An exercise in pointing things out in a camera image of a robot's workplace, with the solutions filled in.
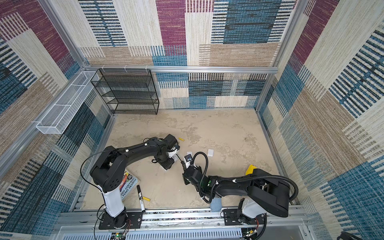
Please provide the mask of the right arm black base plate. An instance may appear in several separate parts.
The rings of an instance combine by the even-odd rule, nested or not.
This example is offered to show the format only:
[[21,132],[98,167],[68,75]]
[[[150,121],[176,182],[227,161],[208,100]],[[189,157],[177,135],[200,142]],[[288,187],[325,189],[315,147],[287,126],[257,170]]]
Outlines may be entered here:
[[220,213],[226,226],[236,225],[263,225],[265,223],[266,213],[257,215],[255,218],[247,217],[238,209],[224,209]]

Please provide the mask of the black yellow handled screwdriver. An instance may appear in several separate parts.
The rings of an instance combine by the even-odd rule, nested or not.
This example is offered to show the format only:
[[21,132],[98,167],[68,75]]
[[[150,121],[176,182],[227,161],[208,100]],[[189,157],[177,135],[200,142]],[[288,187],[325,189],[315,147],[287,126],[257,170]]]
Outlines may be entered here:
[[180,156],[178,154],[176,154],[176,156],[178,157],[178,159],[180,160],[181,164],[182,164],[182,168],[183,170],[185,171],[186,170],[186,165],[185,165],[185,162],[180,158]]

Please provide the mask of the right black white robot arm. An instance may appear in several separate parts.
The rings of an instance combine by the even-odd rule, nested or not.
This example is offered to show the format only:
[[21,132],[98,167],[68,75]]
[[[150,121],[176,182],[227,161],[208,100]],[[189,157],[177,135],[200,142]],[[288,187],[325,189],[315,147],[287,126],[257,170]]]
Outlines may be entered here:
[[264,213],[281,218],[288,217],[289,203],[299,193],[299,188],[293,180],[271,175],[258,168],[243,177],[224,178],[206,176],[202,168],[189,166],[184,169],[183,179],[186,185],[191,184],[196,188],[207,204],[211,204],[214,198],[244,196],[240,203],[240,216],[249,219]]

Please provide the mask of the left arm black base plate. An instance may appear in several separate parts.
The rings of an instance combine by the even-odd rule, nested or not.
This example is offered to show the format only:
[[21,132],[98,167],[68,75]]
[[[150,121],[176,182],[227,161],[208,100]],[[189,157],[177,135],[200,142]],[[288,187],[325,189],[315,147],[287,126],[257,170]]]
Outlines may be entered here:
[[108,213],[102,215],[99,230],[126,230],[139,229],[142,224],[142,212],[123,212],[113,218]]

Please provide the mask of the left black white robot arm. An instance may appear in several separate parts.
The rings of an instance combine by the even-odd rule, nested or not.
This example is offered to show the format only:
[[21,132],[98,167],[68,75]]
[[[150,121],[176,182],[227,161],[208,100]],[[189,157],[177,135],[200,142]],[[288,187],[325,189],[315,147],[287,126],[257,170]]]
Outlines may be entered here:
[[102,192],[105,212],[99,230],[118,230],[128,227],[129,216],[121,197],[120,185],[126,167],[153,157],[165,170],[171,168],[180,149],[178,140],[171,134],[164,139],[152,137],[147,141],[125,148],[106,147],[90,170],[90,176]]

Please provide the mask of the white remote with green buttons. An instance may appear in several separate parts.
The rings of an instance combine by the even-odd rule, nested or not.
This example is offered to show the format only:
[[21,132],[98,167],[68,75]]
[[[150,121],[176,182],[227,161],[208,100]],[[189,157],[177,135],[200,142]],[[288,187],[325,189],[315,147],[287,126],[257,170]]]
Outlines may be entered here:
[[178,152],[179,152],[178,149],[175,149],[172,152],[168,152],[169,158],[172,158],[173,160],[177,161],[179,159]]

